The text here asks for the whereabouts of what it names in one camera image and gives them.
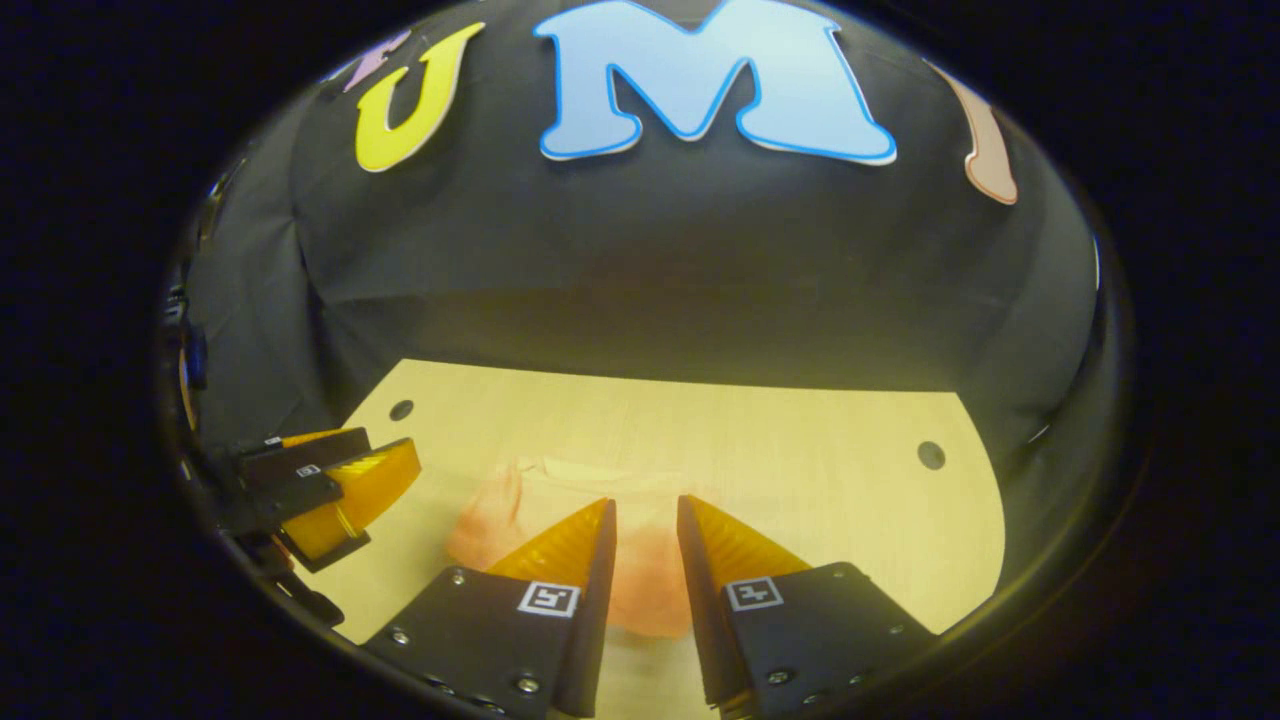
letter m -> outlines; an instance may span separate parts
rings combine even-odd
[[[676,137],[707,133],[744,67],[755,100],[737,128],[772,150],[868,165],[897,156],[872,119],[829,18],[772,0],[726,0],[689,32],[627,0],[566,10],[534,28],[556,42],[557,120],[543,155],[572,160],[621,152],[640,140],[640,118],[618,109],[614,78],[628,82]]]

wooden table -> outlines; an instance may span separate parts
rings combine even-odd
[[[390,409],[402,400],[413,410],[393,421]],[[453,564],[444,544],[458,512],[495,465],[522,456],[680,477],[672,507],[676,493],[691,491],[814,566],[847,560],[934,633],[987,600],[1000,574],[1000,492],[954,393],[403,360],[347,425],[366,428],[375,447],[411,437],[422,462],[408,492],[369,527],[372,543],[315,575],[298,569],[344,610],[337,630],[357,643]],[[922,461],[923,442],[942,448],[940,469]],[[716,717],[703,703],[692,635],[611,628],[596,708],[605,720]]]

wooden board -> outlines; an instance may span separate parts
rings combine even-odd
[[[402,400],[413,410],[393,421],[390,409]],[[300,569],[344,610],[338,632],[357,643],[452,564],[444,546],[458,512],[494,466],[516,457],[681,477],[684,489],[812,565],[858,565],[934,633],[991,596],[1004,556],[996,479],[954,393],[668,383],[403,360],[347,425],[365,427],[375,446],[411,437],[422,462],[408,492],[369,527],[371,544],[319,574]],[[943,450],[941,469],[922,462],[925,441]],[[645,638],[611,628],[596,716],[716,717],[700,683],[691,634]]]

black cloth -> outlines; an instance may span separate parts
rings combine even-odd
[[[415,357],[954,391],[1002,487],[1028,471],[1021,448],[1068,398],[1097,299],[1093,229],[1036,143],[997,109],[1019,199],[984,196],[964,173],[973,141],[948,85],[911,49],[824,8],[897,141],[892,164],[753,145],[732,122],[755,95],[750,72],[698,142],[672,136],[620,82],[620,108],[644,123],[639,143],[556,163],[539,152],[556,122],[554,47],[532,28],[563,5],[433,15],[349,92],[353,67],[264,129],[192,268],[210,346],[205,439],[340,424]],[[653,6],[696,27],[714,4],[703,5]],[[387,172],[361,169],[364,91],[408,67],[398,124],[417,102],[417,58],[476,20],[486,28],[435,136]],[[1043,482],[1033,495],[1070,506]]]

yellow letter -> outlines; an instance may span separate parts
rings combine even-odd
[[[426,64],[422,76],[422,92],[417,108],[407,120],[396,129],[387,124],[387,113],[392,104],[392,92],[408,68],[401,68],[387,76],[356,104],[360,108],[360,120],[356,123],[356,161],[370,173],[380,173],[419,151],[435,133],[444,120],[453,91],[458,87],[458,70],[462,68],[462,51],[467,40],[484,29],[484,23],[475,23],[433,45],[419,58]]]

